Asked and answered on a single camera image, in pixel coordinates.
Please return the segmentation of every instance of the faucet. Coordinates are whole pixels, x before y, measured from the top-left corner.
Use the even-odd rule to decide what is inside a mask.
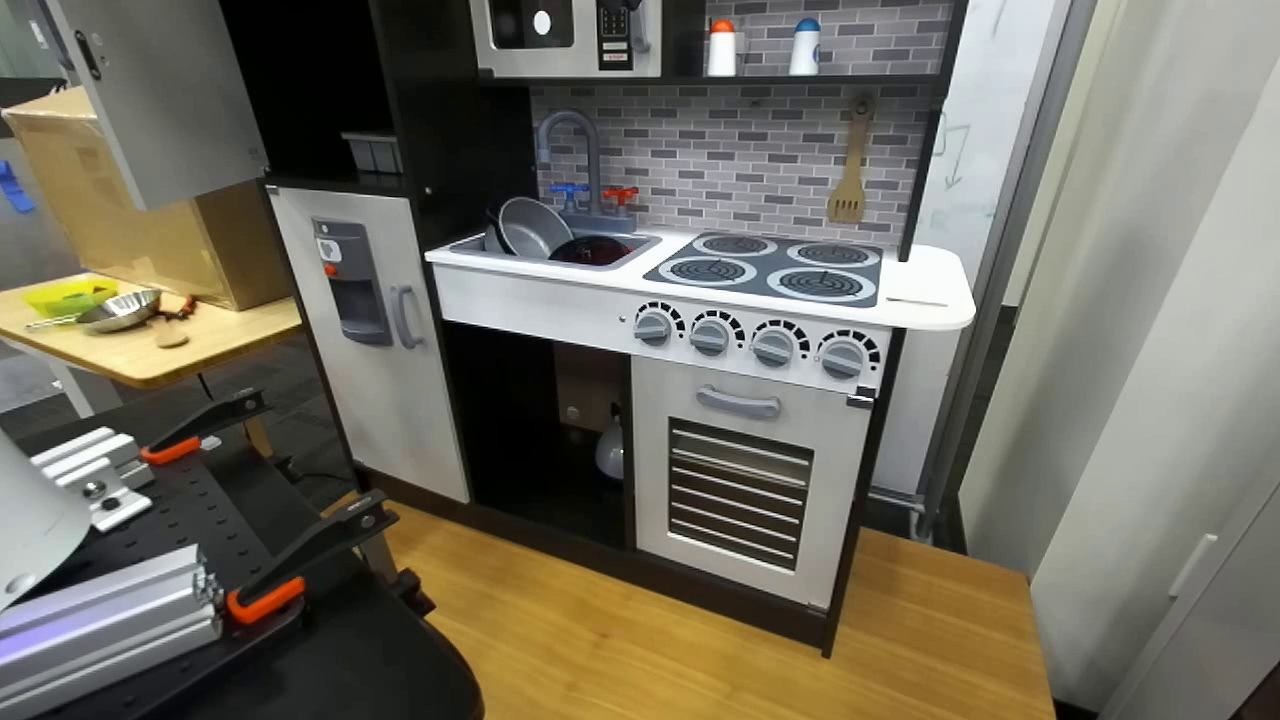
[[[596,219],[596,217],[602,217],[602,211],[600,211],[600,146],[596,146],[596,123],[590,123],[582,111],[570,111],[570,107],[558,107],[558,111],[543,118],[543,122],[537,123],[537,166],[541,166],[541,167],[550,167],[550,127],[555,127],[555,123],[577,123],[577,127],[582,127],[582,137],[588,137],[588,217]]]

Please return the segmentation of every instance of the table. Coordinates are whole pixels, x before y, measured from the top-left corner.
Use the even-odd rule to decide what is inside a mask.
[[[75,370],[100,371],[126,388],[152,388],[185,380],[214,360],[252,354],[298,330],[294,300],[258,304],[246,311],[228,311],[198,304],[196,315],[181,319],[187,344],[159,349],[148,330],[88,337],[80,330],[29,330],[38,315],[23,304],[29,287],[0,294],[0,339],[36,349],[43,358],[67,360]]]
[[[290,485],[239,440],[228,440],[228,449],[209,461],[192,455],[159,470],[143,494],[155,509],[107,536],[93,536],[53,585],[75,585],[165,549],[198,546],[210,574],[235,589],[319,522]],[[235,635],[80,696],[53,718],[480,718],[477,679],[457,650],[364,574],[350,551],[306,569],[306,604],[302,629],[239,657],[175,705],[148,712],[148,705],[192,674],[209,674],[210,660],[235,654]]]
[[[1043,718],[1029,579],[865,531],[833,660],[673,598],[401,509],[391,556],[480,678],[487,718]]]

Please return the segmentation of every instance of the red handle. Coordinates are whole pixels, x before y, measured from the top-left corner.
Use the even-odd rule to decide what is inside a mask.
[[[298,598],[306,598],[306,579],[302,577],[290,577],[290,579],[275,585],[270,593],[262,593],[252,604],[239,604],[239,593],[231,589],[222,598],[222,611],[231,616],[231,623],[252,629],[258,620],[275,616],[280,608],[289,608]]]
[[[139,449],[139,461],[152,464],[152,470],[165,470],[165,464],[175,464],[185,455],[196,455],[198,451],[198,438],[187,438],[187,440],[175,440],[167,449]]]

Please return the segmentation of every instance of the stovetop burner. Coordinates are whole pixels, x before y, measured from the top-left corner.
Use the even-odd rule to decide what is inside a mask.
[[[649,282],[870,308],[878,258],[878,250],[865,245],[698,232],[673,260],[652,268]]]
[[[743,284],[754,277],[752,266],[733,258],[676,258],[656,268],[673,284]]]
[[[769,277],[769,287],[804,300],[865,300],[875,295],[875,284],[839,268],[781,268]]]
[[[707,258],[769,258],[774,245],[762,237],[697,237],[690,250],[707,254]]]
[[[878,266],[878,258],[870,250],[857,250],[857,245],[794,245],[794,250],[789,250],[789,258],[800,266],[833,266],[833,268]]]

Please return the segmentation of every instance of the wooden utensil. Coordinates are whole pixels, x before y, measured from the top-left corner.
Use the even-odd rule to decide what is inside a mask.
[[[860,225],[869,198],[865,198],[865,161],[869,161],[869,146],[870,146],[870,111],[875,111],[875,97],[860,97],[851,105],[851,122],[848,122],[848,150],[845,150],[845,176],[826,202],[826,219],[833,225]]]

